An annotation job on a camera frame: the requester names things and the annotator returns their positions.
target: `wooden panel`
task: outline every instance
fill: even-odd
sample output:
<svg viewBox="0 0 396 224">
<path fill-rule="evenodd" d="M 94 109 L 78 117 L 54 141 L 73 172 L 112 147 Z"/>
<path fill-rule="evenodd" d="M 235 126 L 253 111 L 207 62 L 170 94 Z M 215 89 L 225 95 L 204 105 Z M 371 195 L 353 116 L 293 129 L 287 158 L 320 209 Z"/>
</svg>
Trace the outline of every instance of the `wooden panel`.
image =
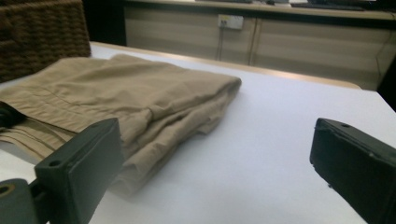
<svg viewBox="0 0 396 224">
<path fill-rule="evenodd" d="M 350 81 L 376 90 L 396 51 L 390 31 L 262 21 L 252 65 Z"/>
<path fill-rule="evenodd" d="M 125 8 L 127 46 L 216 59 L 220 29 L 217 14 Z M 223 32 L 221 60 L 246 64 L 253 19 L 242 30 Z"/>
</svg>

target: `power socket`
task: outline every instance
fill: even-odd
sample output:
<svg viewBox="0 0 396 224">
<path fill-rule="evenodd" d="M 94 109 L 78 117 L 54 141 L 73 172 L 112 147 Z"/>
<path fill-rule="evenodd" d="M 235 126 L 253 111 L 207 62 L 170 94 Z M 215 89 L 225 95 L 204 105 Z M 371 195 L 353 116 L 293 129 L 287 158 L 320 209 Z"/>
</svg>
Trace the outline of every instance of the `power socket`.
<svg viewBox="0 0 396 224">
<path fill-rule="evenodd" d="M 220 28 L 242 30 L 243 24 L 244 17 L 242 16 L 219 15 L 218 26 Z"/>
</svg>

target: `beige fabric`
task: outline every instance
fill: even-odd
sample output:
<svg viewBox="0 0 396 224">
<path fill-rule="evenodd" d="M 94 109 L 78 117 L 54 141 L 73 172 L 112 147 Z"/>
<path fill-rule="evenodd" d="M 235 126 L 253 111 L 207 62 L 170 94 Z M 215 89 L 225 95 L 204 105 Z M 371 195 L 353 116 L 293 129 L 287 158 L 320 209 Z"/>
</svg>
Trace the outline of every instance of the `beige fabric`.
<svg viewBox="0 0 396 224">
<path fill-rule="evenodd" d="M 195 133 L 208 133 L 241 80 L 117 55 L 64 59 L 0 92 L 29 117 L 0 132 L 40 160 L 96 121 L 118 118 L 125 163 L 118 180 L 133 192 Z"/>
</svg>

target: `brown wicker basket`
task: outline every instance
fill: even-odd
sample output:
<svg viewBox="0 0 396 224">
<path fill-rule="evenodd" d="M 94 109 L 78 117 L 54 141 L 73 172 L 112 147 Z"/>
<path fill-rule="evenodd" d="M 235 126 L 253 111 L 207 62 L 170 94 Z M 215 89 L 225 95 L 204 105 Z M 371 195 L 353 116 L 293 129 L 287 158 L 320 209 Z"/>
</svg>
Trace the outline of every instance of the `brown wicker basket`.
<svg viewBox="0 0 396 224">
<path fill-rule="evenodd" d="M 81 0 L 0 0 L 0 82 L 90 55 Z"/>
</svg>

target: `white table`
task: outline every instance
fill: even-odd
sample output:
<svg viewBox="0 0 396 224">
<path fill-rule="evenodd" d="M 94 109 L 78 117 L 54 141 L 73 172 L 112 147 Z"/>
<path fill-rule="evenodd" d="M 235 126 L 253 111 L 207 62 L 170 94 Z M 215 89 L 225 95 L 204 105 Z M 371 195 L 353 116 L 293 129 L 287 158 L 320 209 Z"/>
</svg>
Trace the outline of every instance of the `white table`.
<svg viewBox="0 0 396 224">
<path fill-rule="evenodd" d="M 243 85 L 217 129 L 181 145 L 133 198 L 108 191 L 91 223 L 364 223 L 315 172 L 309 153 L 317 118 L 343 121 L 396 147 L 396 114 L 378 93 L 92 44 L 93 57 L 120 52 L 241 77 Z M 0 180 L 33 180 L 33 164 L 6 147 L 13 146 L 0 145 Z"/>
</svg>

